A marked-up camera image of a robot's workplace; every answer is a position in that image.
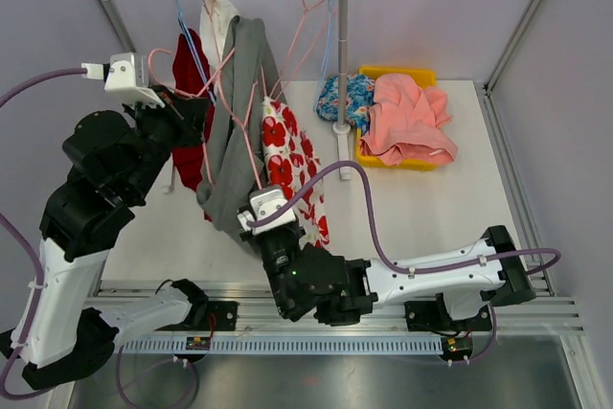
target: blue floral fabric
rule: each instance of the blue floral fabric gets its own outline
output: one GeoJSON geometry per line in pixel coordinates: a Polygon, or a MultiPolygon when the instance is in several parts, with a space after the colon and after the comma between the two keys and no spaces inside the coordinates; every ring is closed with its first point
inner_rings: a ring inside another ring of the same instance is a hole
{"type": "MultiPolygon", "coordinates": [[[[373,105],[375,81],[362,74],[348,76],[347,82],[347,122],[366,133],[370,127],[368,109],[373,105]]],[[[326,80],[319,95],[315,111],[324,120],[336,121],[338,118],[338,76],[326,80]]]]}

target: floral cloth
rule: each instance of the floral cloth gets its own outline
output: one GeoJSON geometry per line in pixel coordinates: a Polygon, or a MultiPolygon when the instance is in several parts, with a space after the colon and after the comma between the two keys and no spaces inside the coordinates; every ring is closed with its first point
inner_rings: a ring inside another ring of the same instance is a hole
{"type": "MultiPolygon", "coordinates": [[[[366,133],[370,127],[368,109],[373,105],[375,81],[362,74],[347,77],[347,122],[366,133]]],[[[324,120],[338,119],[338,76],[326,80],[315,111],[324,120]]]]}
{"type": "MultiPolygon", "coordinates": [[[[284,190],[289,199],[317,174],[320,160],[313,144],[300,130],[296,116],[286,104],[264,98],[262,109],[262,143],[268,179],[284,190]]],[[[328,221],[324,210],[324,183],[319,181],[294,206],[306,231],[302,245],[319,248],[329,244],[328,221]]]]}

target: gray floor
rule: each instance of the gray floor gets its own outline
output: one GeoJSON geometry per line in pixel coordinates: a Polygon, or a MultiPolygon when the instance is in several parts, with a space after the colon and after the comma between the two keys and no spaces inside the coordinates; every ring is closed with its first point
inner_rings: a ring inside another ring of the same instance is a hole
{"type": "MultiPolygon", "coordinates": [[[[125,356],[123,383],[164,358],[125,356]]],[[[439,358],[417,356],[221,355],[206,357],[196,368],[193,408],[580,408],[561,347],[551,337],[502,337],[483,361],[451,369],[439,358]]],[[[112,360],[80,382],[71,407],[125,407],[114,369],[112,360]]],[[[169,363],[127,394],[144,408],[167,408],[188,388],[189,378],[169,363]]]]}

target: gray cloth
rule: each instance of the gray cloth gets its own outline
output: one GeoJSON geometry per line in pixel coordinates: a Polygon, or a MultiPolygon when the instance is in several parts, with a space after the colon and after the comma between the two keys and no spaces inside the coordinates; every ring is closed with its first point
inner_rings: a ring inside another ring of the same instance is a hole
{"type": "MultiPolygon", "coordinates": [[[[254,81],[259,82],[246,127],[258,173],[262,184],[266,184],[261,148],[261,102],[264,98],[261,91],[261,68],[266,80],[266,94],[270,94],[279,74],[266,41],[263,22],[260,19],[235,16],[228,27],[223,56],[227,57],[233,48],[236,48],[234,55],[221,71],[221,85],[233,112],[240,120],[244,120],[252,85],[254,81]]],[[[207,142],[215,185],[209,182],[203,165],[202,182],[197,187],[196,196],[217,230],[237,239],[241,232],[237,219],[238,208],[247,204],[249,193],[257,186],[242,131],[233,122],[221,98],[217,100],[211,136],[207,142]]]]}

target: yellow basket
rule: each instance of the yellow basket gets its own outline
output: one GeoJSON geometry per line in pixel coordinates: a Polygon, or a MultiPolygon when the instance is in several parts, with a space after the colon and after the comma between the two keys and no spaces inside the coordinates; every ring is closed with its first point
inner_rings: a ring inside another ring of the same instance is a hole
{"type": "MultiPolygon", "coordinates": [[[[408,74],[413,78],[415,83],[421,88],[427,88],[428,86],[434,86],[437,84],[436,76],[434,72],[428,71],[426,69],[402,69],[395,67],[371,67],[364,66],[360,67],[360,74],[364,74],[365,76],[370,77],[371,79],[378,79],[383,74],[408,74]]],[[[355,136],[355,157],[357,159],[357,163],[364,167],[371,168],[396,168],[402,170],[419,170],[419,171],[432,171],[437,165],[433,165],[431,163],[422,162],[421,160],[413,160],[407,158],[402,163],[398,165],[385,165],[381,160],[377,157],[372,157],[370,155],[362,155],[360,151],[360,138],[362,137],[362,130],[360,128],[357,129],[357,136],[355,136]]]]}

